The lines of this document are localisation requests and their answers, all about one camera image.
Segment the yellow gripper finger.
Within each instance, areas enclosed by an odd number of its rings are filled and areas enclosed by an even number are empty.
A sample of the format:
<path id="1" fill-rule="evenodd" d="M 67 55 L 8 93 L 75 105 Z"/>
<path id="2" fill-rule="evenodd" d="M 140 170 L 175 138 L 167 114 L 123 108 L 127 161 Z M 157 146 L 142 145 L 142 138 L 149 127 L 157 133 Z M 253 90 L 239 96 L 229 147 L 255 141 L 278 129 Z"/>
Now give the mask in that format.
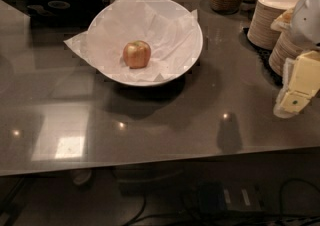
<path id="1" fill-rule="evenodd" d="M 279 118 L 298 115 L 320 90 L 320 52 L 309 51 L 283 66 L 283 87 L 273 109 Z"/>
<path id="2" fill-rule="evenodd" d="M 287 30 L 290 26 L 291 18 L 293 15 L 293 8 L 290 8 L 278 16 L 272 23 L 271 29 L 274 31 L 282 32 Z"/>

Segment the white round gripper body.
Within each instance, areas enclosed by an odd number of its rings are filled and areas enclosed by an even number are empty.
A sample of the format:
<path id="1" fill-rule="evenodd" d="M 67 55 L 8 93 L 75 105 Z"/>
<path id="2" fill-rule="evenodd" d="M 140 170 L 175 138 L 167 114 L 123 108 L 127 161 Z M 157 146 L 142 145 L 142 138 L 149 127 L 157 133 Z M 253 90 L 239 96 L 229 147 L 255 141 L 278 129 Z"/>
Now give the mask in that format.
<path id="1" fill-rule="evenodd" d="M 320 0 L 299 0 L 294 8 L 290 33 L 298 45 L 320 44 Z"/>

